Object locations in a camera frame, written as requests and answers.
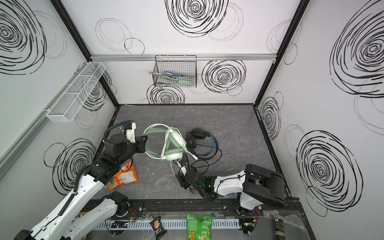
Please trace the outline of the mint green headphones with cable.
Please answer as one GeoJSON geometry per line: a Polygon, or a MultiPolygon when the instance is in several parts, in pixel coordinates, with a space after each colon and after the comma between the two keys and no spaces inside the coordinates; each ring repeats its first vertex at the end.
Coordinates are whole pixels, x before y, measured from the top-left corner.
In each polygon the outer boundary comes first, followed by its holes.
{"type": "Polygon", "coordinates": [[[143,135],[148,137],[145,154],[151,159],[169,162],[174,174],[173,163],[175,161],[180,167],[179,162],[183,158],[183,154],[190,155],[195,160],[199,159],[196,154],[187,149],[187,142],[177,128],[165,124],[152,124],[144,130],[143,135]],[[152,134],[164,134],[164,144],[160,153],[156,153],[150,147],[149,136],[152,134]]]}

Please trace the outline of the black headphones with cable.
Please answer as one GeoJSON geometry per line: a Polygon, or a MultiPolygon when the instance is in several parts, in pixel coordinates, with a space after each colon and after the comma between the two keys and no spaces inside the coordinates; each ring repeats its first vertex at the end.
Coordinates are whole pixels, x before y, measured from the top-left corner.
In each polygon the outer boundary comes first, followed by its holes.
{"type": "Polygon", "coordinates": [[[216,137],[203,129],[195,128],[187,132],[185,141],[187,150],[198,158],[191,163],[191,167],[201,174],[206,173],[223,155],[216,137]]]}

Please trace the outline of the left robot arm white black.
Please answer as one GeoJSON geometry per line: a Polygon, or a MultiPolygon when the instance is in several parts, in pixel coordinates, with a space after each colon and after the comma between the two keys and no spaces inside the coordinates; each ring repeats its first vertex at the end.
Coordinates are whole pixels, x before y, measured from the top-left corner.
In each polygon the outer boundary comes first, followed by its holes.
{"type": "Polygon", "coordinates": [[[79,220],[75,217],[91,198],[118,173],[134,154],[146,151],[148,136],[133,142],[123,134],[105,139],[105,150],[76,177],[74,188],[41,222],[31,230],[21,230],[16,240],[80,240],[104,220],[130,211],[128,198],[120,192],[107,195],[79,220]]]}

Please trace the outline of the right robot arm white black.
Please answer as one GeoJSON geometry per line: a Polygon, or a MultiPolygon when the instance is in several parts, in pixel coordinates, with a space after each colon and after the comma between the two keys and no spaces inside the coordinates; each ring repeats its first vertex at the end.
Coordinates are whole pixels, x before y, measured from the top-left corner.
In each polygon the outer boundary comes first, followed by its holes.
{"type": "Polygon", "coordinates": [[[243,210],[286,206],[284,176],[256,165],[248,164],[245,170],[229,176],[204,176],[184,164],[176,177],[182,188],[193,188],[208,201],[237,194],[237,206],[243,210]]]}

